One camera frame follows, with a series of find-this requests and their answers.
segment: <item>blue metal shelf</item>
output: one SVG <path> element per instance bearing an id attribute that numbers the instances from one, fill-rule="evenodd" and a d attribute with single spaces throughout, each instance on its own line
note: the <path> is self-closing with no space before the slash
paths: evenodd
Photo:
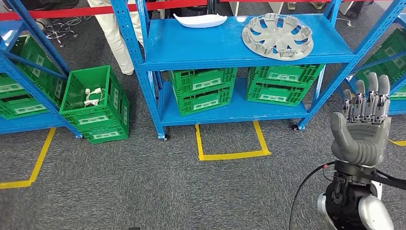
<path id="1" fill-rule="evenodd" d="M 395 22 L 399 23 L 402 27 L 406 28 L 406 13 L 399 14 Z"/>
<path id="2" fill-rule="evenodd" d="M 176 19 L 152 20 L 146 48 L 145 70 L 206 69 L 225 67 L 344 63 L 355 57 L 334 25 L 323 14 L 293 15 L 313 31 L 310 55 L 295 61 L 259 56 L 241 38 L 253 16 L 228 17 L 221 26 L 194 29 Z"/>
<path id="3" fill-rule="evenodd" d="M 399 14 L 394 23 L 399 23 L 402 27 L 406 28 L 406 13 L 401 13 Z M 378 62 L 384 62 L 384 61 L 389 61 L 391 59 L 397 58 L 398 55 L 402 54 L 397 54 L 396 56 L 384 58 L 382 60 L 379 60 Z M 365 65 L 363 68 L 367 68 L 369 65 L 374 65 L 373 63 L 370 63 L 368 65 Z M 353 92 L 356 91 L 355 89 L 355 82 L 357 81 L 357 77 L 353 76 L 350 81 L 347 80 L 348 85 L 351 87 L 351 90 Z M 397 82 L 391 85 L 391 92 L 390 94 L 395 93 L 398 91 L 400 88 L 406 85 L 406 75 L 402 76 Z M 392 100 L 391 105 L 389 107 L 389 115 L 399 115 L 399 114 L 406 114 L 406 100 Z"/>
<path id="4" fill-rule="evenodd" d="M 81 137 L 81 134 L 59 114 L 59 108 L 11 61 L 11 59 L 13 59 L 22 62 L 41 71 L 53 74 L 59 78 L 66 78 L 66 75 L 69 73 L 66 63 L 56 52 L 55 48 L 48 41 L 44 33 L 36 25 L 35 21 L 31 18 L 21 2 L 19 0 L 9 0 L 9 3 L 22 21 L 0 22 L 0 72 L 8 74 L 11 78 L 17 81 L 32 97 L 40 102 L 48 112 L 12 120 L 0 118 L 0 134 L 50 127 L 67 127 L 76 137 Z M 62 70 L 63 75 L 50 71 L 9 52 L 21 32 L 25 29 L 30 32 L 30 35 L 44 49 L 54 64 Z"/>
<path id="5" fill-rule="evenodd" d="M 0 117 L 0 134 L 63 126 L 65 126 L 63 122 L 50 112 L 13 120 L 5 120 Z"/>
<path id="6" fill-rule="evenodd" d="M 406 114 L 406 100 L 395 101 L 391 100 L 389 107 L 389 115 Z"/>
<path id="7" fill-rule="evenodd" d="M 0 36 L 3 39 L 0 43 L 0 49 L 10 51 L 23 30 L 24 23 L 22 21 L 0 22 Z"/>
<path id="8" fill-rule="evenodd" d="M 166 126 L 301 118 L 304 129 L 350 71 L 398 16 L 406 0 L 394 0 L 361 44 L 352 51 L 334 28 L 340 0 L 332 0 L 323 14 L 294 15 L 309 26 L 314 48 L 310 55 L 295 61 L 265 58 L 250 51 L 242 42 L 243 27 L 252 16 L 229 17 L 222 25 L 192 29 L 174 19 L 149 20 L 145 0 L 135 0 L 144 39 L 145 58 L 139 49 L 126 1 L 111 0 L 121 35 L 133 61 L 158 138 L 165 138 Z M 288 107 L 245 101 L 245 80 L 236 81 L 230 105 L 180 117 L 172 88 L 162 83 L 160 70 L 208 69 L 226 67 L 344 63 L 321 92 L 323 71 L 317 80 L 314 99 L 306 110 L 303 104 Z M 158 103 L 155 91 L 158 90 Z"/>
<path id="9" fill-rule="evenodd" d="M 245 100 L 246 88 L 247 84 L 245 79 L 236 79 L 233 96 L 229 105 L 188 116 L 180 116 L 172 86 L 169 81 L 165 81 L 163 82 L 163 89 L 160 91 L 161 95 L 158 104 L 162 118 L 161 123 L 163 126 L 183 126 L 222 122 L 303 118 L 309 114 L 303 103 L 300 103 L 297 107 L 291 107 L 248 102 Z"/>

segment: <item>stacked crates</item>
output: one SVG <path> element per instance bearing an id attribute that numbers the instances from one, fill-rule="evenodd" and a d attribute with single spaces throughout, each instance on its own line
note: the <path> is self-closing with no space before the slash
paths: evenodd
<path id="1" fill-rule="evenodd" d="M 181 116 L 231 102 L 237 68 L 174 70 L 169 72 Z"/>
<path id="2" fill-rule="evenodd" d="M 56 66 L 49 60 L 42 48 L 29 35 L 20 36 L 11 53 L 36 63 L 54 72 Z M 20 62 L 14 62 L 20 71 L 31 80 L 51 101 L 60 106 L 66 80 L 34 69 Z M 33 98 L 20 84 L 7 74 L 0 74 L 0 116 L 15 119 L 46 112 L 46 108 Z"/>
<path id="3" fill-rule="evenodd" d="M 248 69 L 246 99 L 297 106 L 324 65 L 258 66 Z"/>
<path id="4" fill-rule="evenodd" d="M 85 107 L 85 90 L 97 88 L 98 105 Z M 110 66 L 71 71 L 59 112 L 92 144 L 128 138 L 129 101 Z"/>
<path id="5" fill-rule="evenodd" d="M 372 55 L 365 64 L 372 63 L 384 58 L 393 56 L 406 51 L 406 31 L 404 29 L 396 29 L 386 39 L 381 47 Z M 367 69 L 361 69 L 355 76 L 363 80 L 365 86 L 368 88 L 367 75 L 370 72 L 375 72 L 378 76 L 387 75 L 391 84 L 399 80 L 406 74 L 406 56 L 389 60 L 387 62 L 371 66 Z M 406 86 L 399 89 L 396 93 L 390 96 L 391 100 L 404 100 L 406 99 Z"/>

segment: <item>yellow floor tape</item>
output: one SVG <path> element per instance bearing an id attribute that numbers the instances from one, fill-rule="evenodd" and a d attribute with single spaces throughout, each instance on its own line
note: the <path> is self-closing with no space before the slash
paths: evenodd
<path id="1" fill-rule="evenodd" d="M 48 152 L 49 145 L 51 144 L 52 138 L 54 137 L 56 128 L 49 129 L 48 136 L 46 137 L 45 143 L 42 146 L 41 152 L 38 156 L 37 162 L 35 163 L 33 172 L 31 176 L 26 181 L 13 181 L 13 182 L 4 182 L 0 183 L 0 189 L 4 188 L 21 188 L 21 187 L 29 187 L 31 183 L 37 179 L 39 170 L 41 169 L 42 163 L 44 162 L 44 158 L 46 152 Z"/>
<path id="2" fill-rule="evenodd" d="M 271 152 L 268 150 L 268 147 L 266 145 L 264 136 L 262 135 L 262 131 L 261 131 L 258 121 L 254 121 L 254 127 L 255 127 L 255 131 L 257 133 L 259 144 L 261 145 L 262 150 L 251 151 L 251 152 L 204 155 L 203 147 L 202 147 L 202 139 L 200 137 L 199 125 L 196 124 L 195 127 L 196 127 L 197 150 L 199 152 L 200 161 L 232 160 L 232 159 L 240 159 L 240 158 L 248 158 L 248 157 L 267 156 L 267 155 L 271 154 Z"/>
<path id="3" fill-rule="evenodd" d="M 399 141 L 388 140 L 388 141 L 395 145 L 398 145 L 398 146 L 406 146 L 406 140 L 399 140 Z"/>

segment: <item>white pants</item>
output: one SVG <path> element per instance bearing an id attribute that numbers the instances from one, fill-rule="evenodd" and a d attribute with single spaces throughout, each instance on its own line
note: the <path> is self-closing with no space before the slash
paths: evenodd
<path id="1" fill-rule="evenodd" d="M 88 0 L 90 7 L 111 6 L 110 0 Z M 135 4 L 135 0 L 128 0 L 128 4 Z M 137 40 L 144 46 L 141 33 L 141 23 L 139 21 L 138 12 L 130 12 L 131 21 L 133 23 L 135 35 Z M 110 49 L 120 66 L 123 74 L 129 74 L 134 71 L 134 66 L 125 46 L 124 40 L 120 35 L 117 20 L 113 13 L 95 15 L 100 24 L 101 29 L 104 31 Z"/>

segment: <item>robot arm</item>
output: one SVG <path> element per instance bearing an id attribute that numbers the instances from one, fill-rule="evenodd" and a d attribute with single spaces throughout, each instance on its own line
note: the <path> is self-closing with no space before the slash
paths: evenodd
<path id="1" fill-rule="evenodd" d="M 342 113 L 331 116 L 335 141 L 334 180 L 318 199 L 318 212 L 329 230 L 392 230 L 389 214 L 380 201 L 373 179 L 384 181 L 373 168 L 384 158 L 391 118 L 389 79 L 375 73 L 368 75 L 368 98 L 364 82 L 356 82 L 356 100 L 344 91 Z"/>

